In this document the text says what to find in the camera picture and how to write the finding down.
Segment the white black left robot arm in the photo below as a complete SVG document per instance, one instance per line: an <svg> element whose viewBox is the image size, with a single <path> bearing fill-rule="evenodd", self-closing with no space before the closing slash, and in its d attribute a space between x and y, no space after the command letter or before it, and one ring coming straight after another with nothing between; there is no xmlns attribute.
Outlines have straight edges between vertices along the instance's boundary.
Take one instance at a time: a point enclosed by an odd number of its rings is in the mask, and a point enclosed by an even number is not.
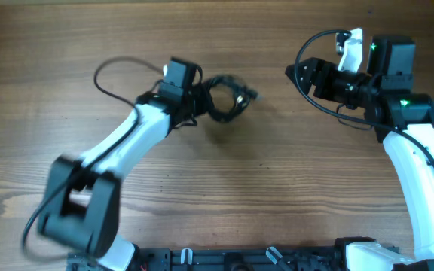
<svg viewBox="0 0 434 271"><path fill-rule="evenodd" d="M83 252L100 267L131 270L137 245L118 235L121 185L132 168L178 126L195 125L200 66L172 58L163 78L131 103L128 118L78 159L51 165L46 191L31 221L40 235Z"/></svg>

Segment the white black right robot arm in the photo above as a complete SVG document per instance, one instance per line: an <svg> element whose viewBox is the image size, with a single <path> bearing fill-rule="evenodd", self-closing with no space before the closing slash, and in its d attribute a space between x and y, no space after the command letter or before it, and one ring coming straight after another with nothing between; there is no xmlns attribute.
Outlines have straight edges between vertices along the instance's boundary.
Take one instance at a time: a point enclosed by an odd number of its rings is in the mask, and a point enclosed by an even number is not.
<svg viewBox="0 0 434 271"><path fill-rule="evenodd" d="M333 63L301 54L285 73L313 106L322 100L339 108L362 108L363 118L332 111L342 124L373 129L391 159L402 187L414 237L414 256L405 257L372 239L337 242L344 270L434 270L434 101L414 93L416 45L404 35L376 35L371 40L368 65L359 70L362 33L336 29Z"/></svg>

